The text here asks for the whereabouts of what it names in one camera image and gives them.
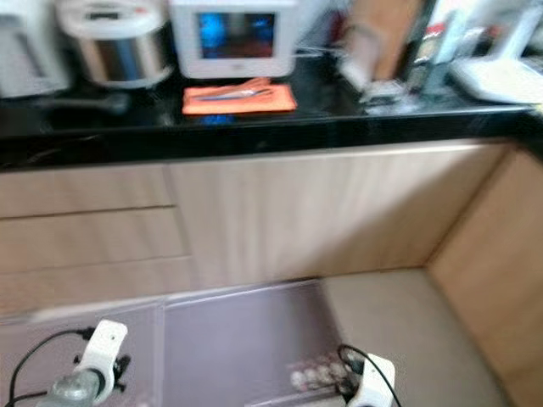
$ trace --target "drawer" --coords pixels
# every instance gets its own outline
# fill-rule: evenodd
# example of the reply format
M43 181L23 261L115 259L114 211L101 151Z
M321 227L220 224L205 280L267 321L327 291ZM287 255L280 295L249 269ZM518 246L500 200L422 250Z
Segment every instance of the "drawer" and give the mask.
M186 254L174 209L0 220L0 274Z
M0 275L0 315L195 288L190 257Z
M0 175L0 218L167 205L159 164Z

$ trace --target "white microwave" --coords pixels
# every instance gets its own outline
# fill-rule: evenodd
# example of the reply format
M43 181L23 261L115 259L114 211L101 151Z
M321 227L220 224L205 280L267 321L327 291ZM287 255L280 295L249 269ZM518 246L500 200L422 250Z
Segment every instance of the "white microwave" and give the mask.
M286 76L294 69L297 0L171 0L188 78Z

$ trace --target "orange mat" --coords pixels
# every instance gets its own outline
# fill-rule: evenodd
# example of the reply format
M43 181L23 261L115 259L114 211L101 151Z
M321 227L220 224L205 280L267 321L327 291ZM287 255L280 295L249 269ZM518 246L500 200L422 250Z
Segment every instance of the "orange mat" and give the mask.
M198 97L217 96L240 89L267 90L264 95L227 100L198 100ZM253 79L240 86L189 87L183 94L184 114L235 114L255 112L285 112L296 109L289 85L270 85L266 79Z

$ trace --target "orange cloth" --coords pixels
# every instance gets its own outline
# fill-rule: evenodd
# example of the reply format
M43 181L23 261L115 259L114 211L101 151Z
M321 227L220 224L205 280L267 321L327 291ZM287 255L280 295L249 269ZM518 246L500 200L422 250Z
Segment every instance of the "orange cloth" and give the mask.
M229 100L198 100L198 96L231 92L234 86L188 87L183 95L184 114L234 114L250 112L285 112L296 109L289 85L267 85L271 94Z

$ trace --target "kitchen counter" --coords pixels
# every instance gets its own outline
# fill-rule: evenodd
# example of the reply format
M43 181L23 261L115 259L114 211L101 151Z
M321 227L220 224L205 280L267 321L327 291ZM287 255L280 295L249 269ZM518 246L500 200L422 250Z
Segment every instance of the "kitchen counter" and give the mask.
M134 92L132 107L121 117L91 111L48 113L26 101L4 101L0 104L0 169L534 134L539 122L535 124L530 116L530 107L475 101L444 78L439 74L432 94L371 113L358 104L358 97L337 77L328 58L298 59L288 78L299 105L291 113L185 116L182 89L195 83L179 76L152 92ZM82 82L69 96L99 92Z

